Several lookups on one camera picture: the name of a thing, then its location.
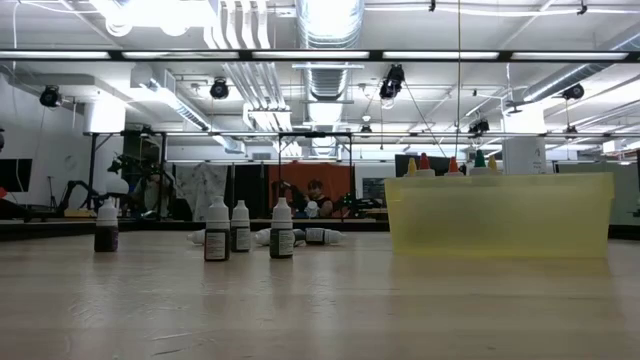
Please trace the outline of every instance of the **wooden table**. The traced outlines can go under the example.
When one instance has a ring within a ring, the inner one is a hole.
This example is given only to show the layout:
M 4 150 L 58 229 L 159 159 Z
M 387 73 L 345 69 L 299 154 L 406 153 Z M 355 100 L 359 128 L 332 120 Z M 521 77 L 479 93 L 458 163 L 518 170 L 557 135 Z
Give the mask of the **wooden table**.
M 424 259 L 352 233 L 204 263 L 185 235 L 0 243 L 2 358 L 640 358 L 640 243 L 608 263 Z

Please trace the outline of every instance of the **ceiling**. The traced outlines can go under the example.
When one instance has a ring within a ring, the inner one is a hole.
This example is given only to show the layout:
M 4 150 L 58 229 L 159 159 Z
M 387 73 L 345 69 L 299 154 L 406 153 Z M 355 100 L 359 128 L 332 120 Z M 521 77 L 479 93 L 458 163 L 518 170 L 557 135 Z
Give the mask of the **ceiling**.
M 470 10 L 509 13 L 514 11 L 537 11 L 547 0 L 465 0 L 461 7 Z M 41 6 L 66 10 L 58 1 L 33 1 Z M 70 1 L 77 10 L 94 10 L 87 1 Z M 427 1 L 366 0 L 364 24 L 360 47 L 367 49 L 456 49 L 458 47 L 458 14 L 411 9 Z M 579 0 L 558 0 L 548 10 L 567 10 L 579 7 Z M 14 23 L 12 12 L 16 1 L 0 3 L 0 48 L 13 47 Z M 297 29 L 294 1 L 276 0 L 268 3 L 269 36 L 275 48 L 296 48 Z M 455 1 L 438 0 L 438 6 L 453 9 Z M 637 0 L 590 0 L 590 9 L 640 11 Z M 134 28 L 122 38 L 105 39 L 98 30 L 105 28 L 101 14 L 84 14 L 86 22 L 75 14 L 58 13 L 33 5 L 22 4 L 16 12 L 16 35 L 19 48 L 206 48 L 202 28 L 191 28 L 185 35 L 170 37 L 157 28 Z M 640 31 L 637 14 L 576 14 L 532 17 L 496 17 L 461 15 L 461 47 L 463 49 L 522 49 L 522 50 L 593 50 L 601 43 L 616 36 L 631 26 Z M 292 63 L 276 63 L 277 74 L 287 105 L 292 110 L 292 123 L 305 121 L 305 90 L 300 71 L 291 68 Z M 139 100 L 139 89 L 130 88 L 131 63 L 19 63 L 21 72 L 38 74 L 83 74 L 91 75 L 117 89 L 132 101 Z M 349 85 L 348 100 L 342 115 L 342 128 L 357 129 L 362 116 L 372 117 L 374 131 L 408 131 L 424 129 L 424 120 L 434 122 L 436 131 L 452 130 L 459 115 L 483 102 L 486 97 L 496 95 L 507 88 L 505 64 L 456 63 L 406 63 L 403 64 L 406 81 L 411 89 L 403 89 L 390 110 L 382 110 L 376 97 L 381 77 L 386 75 L 390 64 L 366 63 L 364 69 L 353 70 Z M 223 130 L 244 130 L 241 121 L 244 101 L 231 87 L 229 98 L 213 101 L 208 94 L 214 77 L 225 76 L 219 63 L 154 63 L 160 72 L 170 70 L 178 80 L 179 92 L 188 98 L 201 112 L 211 117 Z M 549 76 L 562 64 L 518 63 L 509 68 L 512 87 L 526 87 Z M 586 97 L 610 88 L 640 73 L 638 65 L 616 65 L 584 81 Z M 640 82 L 613 91 L 606 96 L 585 103 L 583 106 L 562 111 L 563 100 L 543 101 L 548 129 L 566 126 L 567 119 L 575 121 L 604 113 L 617 106 L 640 99 Z M 500 129 L 500 113 L 490 117 L 492 129 Z M 142 122 L 161 129 L 182 129 L 182 119 L 162 103 L 140 101 L 127 115 L 128 122 Z M 607 131 L 620 124 L 640 123 L 640 112 L 623 118 L 614 118 L 590 128 L 589 131 Z

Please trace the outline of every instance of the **translucent plastic container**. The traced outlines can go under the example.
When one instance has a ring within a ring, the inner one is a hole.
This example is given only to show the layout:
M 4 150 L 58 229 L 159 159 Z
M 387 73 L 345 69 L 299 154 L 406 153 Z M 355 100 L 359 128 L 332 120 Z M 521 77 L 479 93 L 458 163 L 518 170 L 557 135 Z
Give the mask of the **translucent plastic container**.
M 399 254 L 607 255 L 610 173 L 393 178 L 385 192 Z

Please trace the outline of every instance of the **yellow plastic bin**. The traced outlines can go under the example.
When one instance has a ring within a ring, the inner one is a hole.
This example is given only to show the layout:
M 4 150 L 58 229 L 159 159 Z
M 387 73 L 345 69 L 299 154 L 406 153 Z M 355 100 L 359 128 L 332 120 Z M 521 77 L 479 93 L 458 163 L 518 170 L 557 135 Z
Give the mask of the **yellow plastic bin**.
M 606 257 L 611 173 L 385 180 L 393 250 Z

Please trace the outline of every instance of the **green bottle cap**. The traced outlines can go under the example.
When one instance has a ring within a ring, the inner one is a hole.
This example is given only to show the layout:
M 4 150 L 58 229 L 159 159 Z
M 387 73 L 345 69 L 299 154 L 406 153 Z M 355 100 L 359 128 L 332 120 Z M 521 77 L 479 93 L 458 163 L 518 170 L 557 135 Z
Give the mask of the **green bottle cap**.
M 487 164 L 484 162 L 484 153 L 482 150 L 478 149 L 476 151 L 476 162 L 473 165 L 474 167 L 487 167 Z

